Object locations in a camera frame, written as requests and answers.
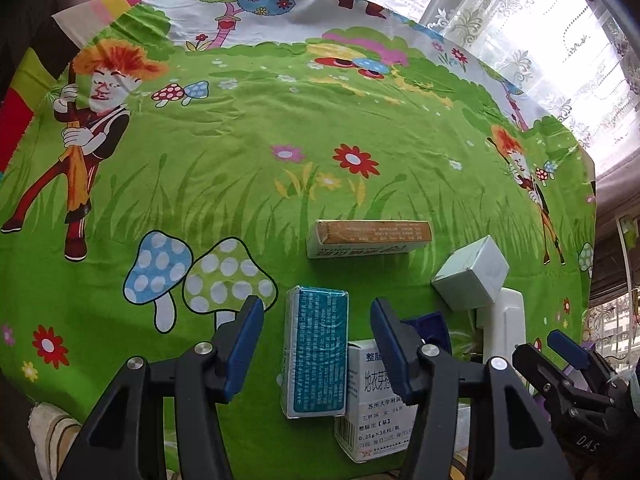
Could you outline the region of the small white cube box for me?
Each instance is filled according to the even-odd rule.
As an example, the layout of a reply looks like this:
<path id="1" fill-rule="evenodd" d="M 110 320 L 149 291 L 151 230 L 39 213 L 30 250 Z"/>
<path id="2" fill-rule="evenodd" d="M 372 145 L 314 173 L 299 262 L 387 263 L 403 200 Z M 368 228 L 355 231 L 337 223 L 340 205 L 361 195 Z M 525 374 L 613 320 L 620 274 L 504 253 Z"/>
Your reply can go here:
<path id="1" fill-rule="evenodd" d="M 487 235 L 457 249 L 431 284 L 451 310 L 474 310 L 494 303 L 509 270 L 497 243 Z"/>

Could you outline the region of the teal text medicine box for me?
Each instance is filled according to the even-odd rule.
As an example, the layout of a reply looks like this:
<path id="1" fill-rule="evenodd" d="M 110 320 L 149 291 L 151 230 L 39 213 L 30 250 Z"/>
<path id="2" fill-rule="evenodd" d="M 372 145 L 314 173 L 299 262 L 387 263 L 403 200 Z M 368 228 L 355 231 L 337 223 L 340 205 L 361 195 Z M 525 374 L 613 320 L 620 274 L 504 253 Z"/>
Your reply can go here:
<path id="1" fill-rule="evenodd" d="M 296 285 L 286 294 L 282 411 L 288 419 L 346 412 L 349 294 Z"/>

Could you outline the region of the orange-topped medicine box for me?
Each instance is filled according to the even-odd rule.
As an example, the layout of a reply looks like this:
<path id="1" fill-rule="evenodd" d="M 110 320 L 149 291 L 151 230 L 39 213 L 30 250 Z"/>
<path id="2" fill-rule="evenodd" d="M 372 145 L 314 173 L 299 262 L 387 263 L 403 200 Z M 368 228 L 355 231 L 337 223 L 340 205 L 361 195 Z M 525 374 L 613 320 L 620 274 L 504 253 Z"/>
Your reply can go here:
<path id="1" fill-rule="evenodd" d="M 317 220 L 306 247 L 309 259 L 335 259 L 408 254 L 431 240 L 427 221 Z"/>

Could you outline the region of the striped sofa cushion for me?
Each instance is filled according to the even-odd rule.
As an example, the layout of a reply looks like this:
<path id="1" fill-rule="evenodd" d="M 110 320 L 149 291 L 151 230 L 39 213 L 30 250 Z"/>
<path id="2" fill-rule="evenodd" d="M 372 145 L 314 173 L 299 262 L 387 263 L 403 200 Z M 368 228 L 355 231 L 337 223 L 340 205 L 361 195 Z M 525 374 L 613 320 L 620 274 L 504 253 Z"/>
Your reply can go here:
<path id="1" fill-rule="evenodd" d="M 55 405 L 38 403 L 29 414 L 28 430 L 35 445 L 40 477 L 55 479 L 81 424 Z"/>

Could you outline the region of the pink floral curtain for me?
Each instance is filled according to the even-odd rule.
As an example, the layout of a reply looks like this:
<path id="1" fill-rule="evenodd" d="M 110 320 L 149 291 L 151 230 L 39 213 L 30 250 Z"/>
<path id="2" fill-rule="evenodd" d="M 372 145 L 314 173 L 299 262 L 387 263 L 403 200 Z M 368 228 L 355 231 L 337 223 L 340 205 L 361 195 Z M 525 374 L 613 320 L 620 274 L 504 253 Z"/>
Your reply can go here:
<path id="1" fill-rule="evenodd" d="M 590 308 L 628 292 L 625 259 L 629 263 L 631 286 L 639 285 L 639 245 L 625 249 L 617 229 L 626 217 L 639 222 L 639 152 L 597 177 L 596 199 Z"/>

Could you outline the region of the dark blue small case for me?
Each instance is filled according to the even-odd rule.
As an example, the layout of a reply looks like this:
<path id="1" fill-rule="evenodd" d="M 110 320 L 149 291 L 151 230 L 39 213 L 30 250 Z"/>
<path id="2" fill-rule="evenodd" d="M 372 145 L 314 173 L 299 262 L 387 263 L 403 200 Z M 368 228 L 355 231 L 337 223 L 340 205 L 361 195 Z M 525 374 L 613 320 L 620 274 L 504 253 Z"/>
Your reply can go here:
<path id="1" fill-rule="evenodd" d="M 426 344 L 434 344 L 449 354 L 452 353 L 449 330 L 442 312 L 405 318 L 402 322 L 412 326 Z"/>

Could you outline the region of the white medicine box blue text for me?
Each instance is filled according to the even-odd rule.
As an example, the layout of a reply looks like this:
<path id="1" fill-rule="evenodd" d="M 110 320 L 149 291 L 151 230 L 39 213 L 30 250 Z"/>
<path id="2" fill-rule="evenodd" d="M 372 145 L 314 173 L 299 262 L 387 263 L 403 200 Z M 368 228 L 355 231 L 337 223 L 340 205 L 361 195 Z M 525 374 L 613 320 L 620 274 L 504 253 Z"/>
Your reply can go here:
<path id="1" fill-rule="evenodd" d="M 349 341 L 346 411 L 334 437 L 356 464 L 408 448 L 416 407 L 393 392 L 374 339 Z"/>

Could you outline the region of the green cartoon tablecloth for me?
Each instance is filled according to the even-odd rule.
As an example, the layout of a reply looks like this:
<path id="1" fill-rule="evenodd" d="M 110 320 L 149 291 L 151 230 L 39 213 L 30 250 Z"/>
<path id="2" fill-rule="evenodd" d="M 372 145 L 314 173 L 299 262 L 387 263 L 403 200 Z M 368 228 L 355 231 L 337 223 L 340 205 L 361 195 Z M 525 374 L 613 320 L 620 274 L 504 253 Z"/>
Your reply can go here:
<path id="1" fill-rule="evenodd" d="M 327 417 L 289 420 L 285 295 L 442 310 L 431 280 L 490 235 L 526 338 L 582 334 L 587 156 L 555 117 L 436 32 L 364 0 L 98 0 L 47 20 L 1 107 L 1 368 L 86 417 L 128 356 L 178 356 L 224 310 L 267 312 L 220 411 L 240 479 L 359 474 Z M 408 254 L 309 259 L 317 220 L 416 220 Z"/>

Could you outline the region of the white lace sheer curtain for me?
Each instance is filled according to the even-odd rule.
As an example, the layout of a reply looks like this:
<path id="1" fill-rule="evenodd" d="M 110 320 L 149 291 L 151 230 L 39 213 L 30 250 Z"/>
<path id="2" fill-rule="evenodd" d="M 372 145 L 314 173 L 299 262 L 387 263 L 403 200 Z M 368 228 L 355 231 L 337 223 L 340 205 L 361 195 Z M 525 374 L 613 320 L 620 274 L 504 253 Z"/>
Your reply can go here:
<path id="1" fill-rule="evenodd" d="M 639 149 L 639 50 L 604 0 L 371 0 L 506 76 L 586 149 L 598 174 Z"/>

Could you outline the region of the white plastic wall device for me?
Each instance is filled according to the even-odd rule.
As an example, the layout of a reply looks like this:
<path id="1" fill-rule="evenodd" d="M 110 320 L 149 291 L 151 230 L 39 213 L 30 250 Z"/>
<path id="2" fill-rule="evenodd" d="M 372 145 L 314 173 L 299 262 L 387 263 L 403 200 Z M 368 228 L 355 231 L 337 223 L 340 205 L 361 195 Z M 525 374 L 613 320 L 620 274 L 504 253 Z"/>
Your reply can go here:
<path id="1" fill-rule="evenodd" d="M 496 300 L 476 311 L 476 327 L 483 332 L 483 362 L 501 356 L 512 363 L 512 353 L 526 343 L 524 297 L 503 287 Z"/>

